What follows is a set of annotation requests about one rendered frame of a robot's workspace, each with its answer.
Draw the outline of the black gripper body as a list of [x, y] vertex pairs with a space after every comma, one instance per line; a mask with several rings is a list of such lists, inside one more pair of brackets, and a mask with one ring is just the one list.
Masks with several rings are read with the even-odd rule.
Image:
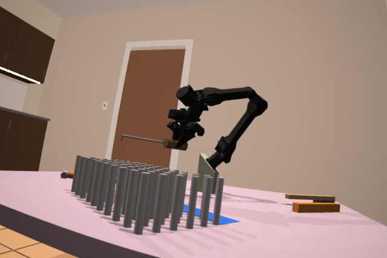
[[167, 127], [169, 129], [171, 129], [171, 127], [174, 127], [180, 132], [181, 132], [181, 127], [185, 127], [194, 135], [197, 132], [197, 135], [202, 137], [205, 133], [204, 128], [197, 123], [198, 121], [200, 121], [199, 119], [200, 115], [191, 109], [188, 109], [187, 111], [189, 111], [188, 121], [186, 120], [186, 122], [183, 122], [183, 120], [179, 120], [178, 122], [180, 125], [175, 121], [171, 121], [167, 124]]

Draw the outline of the hammer with orange handle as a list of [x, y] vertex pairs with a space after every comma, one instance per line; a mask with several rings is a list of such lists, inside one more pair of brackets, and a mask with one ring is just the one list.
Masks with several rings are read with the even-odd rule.
[[64, 171], [60, 174], [61, 178], [73, 178], [74, 172]]

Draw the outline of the brown rectangular block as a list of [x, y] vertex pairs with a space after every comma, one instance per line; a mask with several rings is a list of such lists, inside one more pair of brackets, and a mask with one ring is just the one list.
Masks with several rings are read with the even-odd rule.
[[325, 213], [339, 212], [340, 204], [337, 203], [313, 203], [313, 202], [293, 202], [293, 210], [296, 213]]

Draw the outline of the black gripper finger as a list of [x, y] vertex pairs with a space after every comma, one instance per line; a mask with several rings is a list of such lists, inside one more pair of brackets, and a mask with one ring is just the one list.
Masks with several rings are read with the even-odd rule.
[[178, 131], [176, 128], [174, 127], [171, 127], [172, 131], [173, 131], [173, 135], [172, 135], [172, 139], [173, 140], [179, 140], [180, 138], [180, 135], [181, 135], [181, 132]]
[[181, 147], [183, 144], [188, 142], [189, 140], [196, 137], [193, 133], [191, 133], [189, 130], [187, 130], [185, 127], [181, 127], [181, 135], [177, 142], [176, 148]]

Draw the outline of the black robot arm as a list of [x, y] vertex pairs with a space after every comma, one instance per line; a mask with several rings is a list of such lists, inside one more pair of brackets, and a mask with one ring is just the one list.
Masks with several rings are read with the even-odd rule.
[[[188, 109], [197, 112], [200, 116], [203, 111], [209, 110], [207, 105], [215, 106], [226, 100], [236, 100], [242, 98], [249, 99], [247, 110], [239, 120], [238, 124], [228, 136], [221, 137], [215, 148], [216, 153], [214, 153], [210, 158], [206, 158], [207, 162], [214, 170], [222, 162], [226, 164], [230, 162], [232, 153], [236, 148], [236, 142], [255, 117], [260, 116], [268, 108], [267, 101], [259, 96], [256, 91], [249, 86], [231, 89], [206, 87], [204, 89], [194, 91], [193, 88], [188, 85], [180, 88], [176, 93], [176, 97], [185, 106], [188, 106]], [[186, 111], [185, 108], [180, 108], [180, 110], [170, 109], [168, 118], [174, 119], [176, 123], [178, 123], [179, 120], [186, 122], [189, 118], [189, 111]]]

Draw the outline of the blue flat strip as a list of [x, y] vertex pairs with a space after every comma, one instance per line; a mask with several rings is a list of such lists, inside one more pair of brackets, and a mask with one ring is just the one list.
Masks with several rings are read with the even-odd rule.
[[[187, 213], [187, 209], [188, 209], [188, 205], [184, 204], [183, 212]], [[200, 209], [198, 209], [198, 208], [195, 209], [195, 216], [200, 217]], [[211, 213], [211, 212], [209, 212], [208, 221], [211, 221], [211, 222], [213, 221], [213, 213]], [[240, 222], [240, 221], [236, 221], [234, 219], [226, 218], [226, 217], [220, 215], [219, 225], [232, 224], [235, 222]]]

